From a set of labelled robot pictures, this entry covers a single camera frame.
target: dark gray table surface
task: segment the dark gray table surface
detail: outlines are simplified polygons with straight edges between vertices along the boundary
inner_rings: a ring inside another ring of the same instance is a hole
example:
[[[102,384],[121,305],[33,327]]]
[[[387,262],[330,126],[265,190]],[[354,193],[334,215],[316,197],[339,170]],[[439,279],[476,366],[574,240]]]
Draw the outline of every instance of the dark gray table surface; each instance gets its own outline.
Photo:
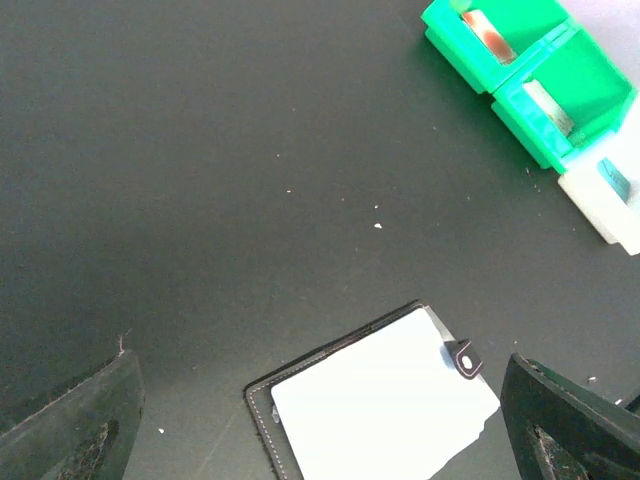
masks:
[[[0,405],[130,331],[126,478],[267,480],[243,386],[413,298],[496,392],[514,351],[612,401],[640,385],[639,260],[424,40],[425,6],[5,1]],[[517,478],[500,414],[437,478],[470,472]]]

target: white paper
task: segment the white paper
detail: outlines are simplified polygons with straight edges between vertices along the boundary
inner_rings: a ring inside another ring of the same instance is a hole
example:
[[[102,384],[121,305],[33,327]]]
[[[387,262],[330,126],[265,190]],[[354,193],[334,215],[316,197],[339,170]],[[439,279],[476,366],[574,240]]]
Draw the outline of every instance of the white paper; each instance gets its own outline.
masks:
[[[305,480],[426,480],[499,407],[464,379],[423,309],[276,385]]]

